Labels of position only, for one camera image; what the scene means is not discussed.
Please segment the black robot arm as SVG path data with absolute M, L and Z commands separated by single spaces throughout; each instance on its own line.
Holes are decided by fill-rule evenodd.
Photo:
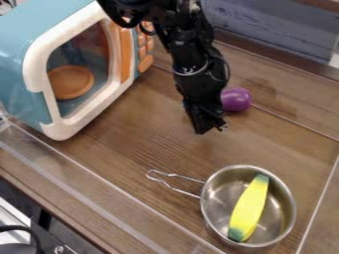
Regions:
M 109 19 L 123 28 L 156 36 L 172 58 L 177 91 L 195 132 L 227 128 L 221 91 L 231 67 L 213 47 L 213 27 L 200 0 L 96 0 Z

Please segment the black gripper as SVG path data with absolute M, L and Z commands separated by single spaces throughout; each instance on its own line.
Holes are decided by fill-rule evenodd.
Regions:
M 229 65 L 216 48 L 211 48 L 207 64 L 192 73 L 175 73 L 175 80 L 185 104 L 195 132 L 204 135 L 216 128 L 224 131 L 228 124 L 223 118 L 208 115 L 201 109 L 221 109 L 221 91 L 231 78 Z

